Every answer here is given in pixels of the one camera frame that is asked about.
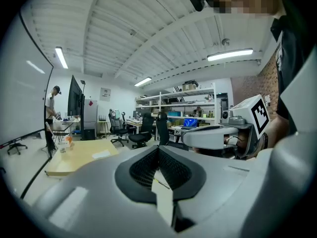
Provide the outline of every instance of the paper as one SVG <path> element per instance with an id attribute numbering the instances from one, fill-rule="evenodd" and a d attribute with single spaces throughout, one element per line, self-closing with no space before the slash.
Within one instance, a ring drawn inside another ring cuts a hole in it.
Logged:
<path id="1" fill-rule="evenodd" d="M 102 152 L 95 153 L 92 156 L 93 156 L 94 159 L 99 159 L 99 158 L 108 157 L 110 155 L 111 155 L 111 153 L 108 150 L 104 150 Z"/>

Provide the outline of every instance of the black office chair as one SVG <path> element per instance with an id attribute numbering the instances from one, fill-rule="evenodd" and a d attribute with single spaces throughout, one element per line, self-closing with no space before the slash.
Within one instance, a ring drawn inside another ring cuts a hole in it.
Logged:
<path id="1" fill-rule="evenodd" d="M 131 125 L 126 124 L 126 123 L 125 123 L 125 118 L 124 118 L 125 112 L 123 112 L 123 113 L 121 113 L 121 114 L 122 114 L 123 124 L 125 125 L 125 128 L 128 130 L 128 133 L 129 133 L 129 134 L 135 134 L 136 131 L 137 131 L 136 127 L 133 127 L 133 126 L 131 126 Z"/>
<path id="2" fill-rule="evenodd" d="M 167 128 L 167 115 L 166 113 L 159 112 L 157 117 L 157 128 L 159 134 L 159 145 L 173 146 L 185 151 L 188 151 L 189 147 L 183 143 L 172 142 L 169 140 L 169 133 Z"/>
<path id="3" fill-rule="evenodd" d="M 123 141 L 127 141 L 127 143 L 129 143 L 128 139 L 122 139 L 122 136 L 127 134 L 128 130 L 120 124 L 120 119 L 112 117 L 111 114 L 109 114 L 109 119 L 111 122 L 110 131 L 118 136 L 118 138 L 110 140 L 111 143 L 120 142 L 122 146 L 124 146 L 124 144 L 122 143 Z"/>
<path id="4" fill-rule="evenodd" d="M 142 120 L 141 130 L 139 134 L 129 135 L 129 139 L 137 143 L 132 145 L 132 148 L 141 148 L 147 146 L 145 142 L 148 142 L 152 137 L 152 126 L 154 118 L 151 116 L 151 113 L 145 113 Z"/>

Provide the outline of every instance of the man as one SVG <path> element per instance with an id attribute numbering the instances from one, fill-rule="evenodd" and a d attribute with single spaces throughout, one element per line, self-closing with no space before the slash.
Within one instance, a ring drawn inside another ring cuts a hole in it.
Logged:
<path id="1" fill-rule="evenodd" d="M 309 4 L 301 0 L 207 0 L 209 6 L 220 12 L 237 8 L 238 12 L 270 15 L 274 17 L 271 32 L 277 41 L 282 34 L 281 47 L 277 52 L 279 94 L 290 84 L 308 58 L 316 40 L 313 17 Z M 281 98 L 278 98 L 277 117 L 271 122 L 260 139 L 256 154 L 271 148 L 287 136 L 296 132 L 296 127 Z M 245 149 L 247 135 L 239 135 L 237 146 Z"/>
<path id="2" fill-rule="evenodd" d="M 55 117 L 57 120 L 61 120 L 60 115 L 58 115 L 54 110 L 54 96 L 57 94 L 61 94 L 59 86 L 55 86 L 53 90 L 47 95 L 45 100 L 45 109 L 46 109 L 46 119 L 45 122 L 48 122 L 48 124 L 53 123 L 53 118 Z M 46 138 L 46 144 L 48 147 L 48 151 L 52 151 L 55 149 L 54 141 L 52 139 L 51 132 L 46 128 L 45 129 L 45 138 Z"/>

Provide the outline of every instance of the fluorescent light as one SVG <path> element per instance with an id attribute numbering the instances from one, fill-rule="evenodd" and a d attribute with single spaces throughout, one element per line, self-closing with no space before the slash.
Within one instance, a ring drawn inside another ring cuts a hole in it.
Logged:
<path id="1" fill-rule="evenodd" d="M 45 72 L 43 70 L 41 70 L 40 68 L 38 68 L 35 64 L 33 64 L 31 61 L 26 61 L 27 64 L 31 65 L 35 70 L 39 71 L 42 74 L 45 74 Z"/>
<path id="2" fill-rule="evenodd" d="M 224 59 L 224 58 L 251 55 L 252 53 L 253 53 L 253 49 L 237 50 L 237 51 L 230 51 L 230 52 L 210 55 L 210 56 L 207 56 L 207 59 L 208 61 L 215 61 L 215 60 Z"/>
<path id="3" fill-rule="evenodd" d="M 135 84 L 134 86 L 140 86 L 148 81 L 152 80 L 150 77 L 147 77 L 146 79 L 143 79 L 141 82 Z"/>
<path id="4" fill-rule="evenodd" d="M 61 65 L 64 67 L 64 69 L 68 69 L 67 63 L 66 63 L 64 55 L 63 55 L 63 50 L 61 49 L 61 47 L 56 47 L 55 51 L 56 51 L 56 54 L 60 60 Z"/>

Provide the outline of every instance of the wall sign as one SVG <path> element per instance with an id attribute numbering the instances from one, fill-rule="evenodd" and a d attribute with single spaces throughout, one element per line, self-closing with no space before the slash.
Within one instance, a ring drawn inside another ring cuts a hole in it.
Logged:
<path id="1" fill-rule="evenodd" d="M 111 90 L 107 88 L 100 89 L 100 100 L 101 101 L 110 101 Z"/>

